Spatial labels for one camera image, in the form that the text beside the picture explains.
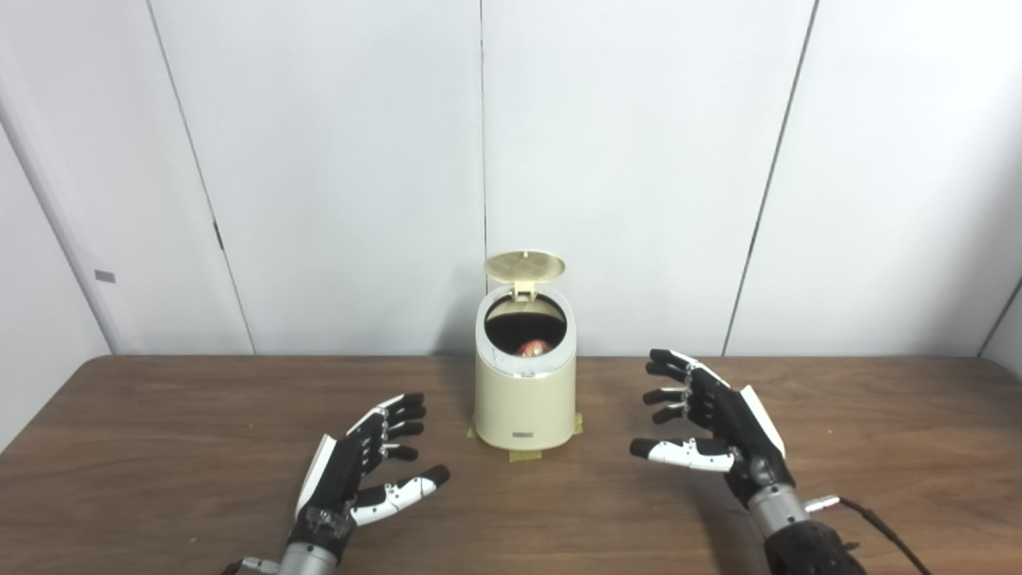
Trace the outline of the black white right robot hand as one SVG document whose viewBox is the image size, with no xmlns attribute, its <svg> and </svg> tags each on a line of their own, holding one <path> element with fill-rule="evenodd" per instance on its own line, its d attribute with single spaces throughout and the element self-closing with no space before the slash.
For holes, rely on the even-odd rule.
<svg viewBox="0 0 1022 575">
<path fill-rule="evenodd" d="M 629 444 L 631 456 L 722 474 L 742 506 L 764 490 L 796 487 L 784 441 L 752 386 L 734 388 L 705 363 L 668 349 L 650 350 L 645 368 L 647 374 L 675 382 L 644 394 L 644 404 L 661 406 L 652 421 L 661 425 L 683 419 L 707 434 L 635 438 Z"/>
</svg>

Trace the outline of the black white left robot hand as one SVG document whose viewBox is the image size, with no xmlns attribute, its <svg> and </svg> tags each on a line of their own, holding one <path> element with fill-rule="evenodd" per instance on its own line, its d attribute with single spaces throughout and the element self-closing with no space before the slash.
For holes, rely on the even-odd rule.
<svg viewBox="0 0 1022 575">
<path fill-rule="evenodd" d="M 419 504 L 450 480 L 448 467 L 437 465 L 394 482 L 362 484 L 381 463 L 416 461 L 418 451 L 397 440 L 422 434 L 425 414 L 423 393 L 402 394 L 369 409 L 342 437 L 321 437 L 279 573 L 335 573 L 355 531 Z"/>
</svg>

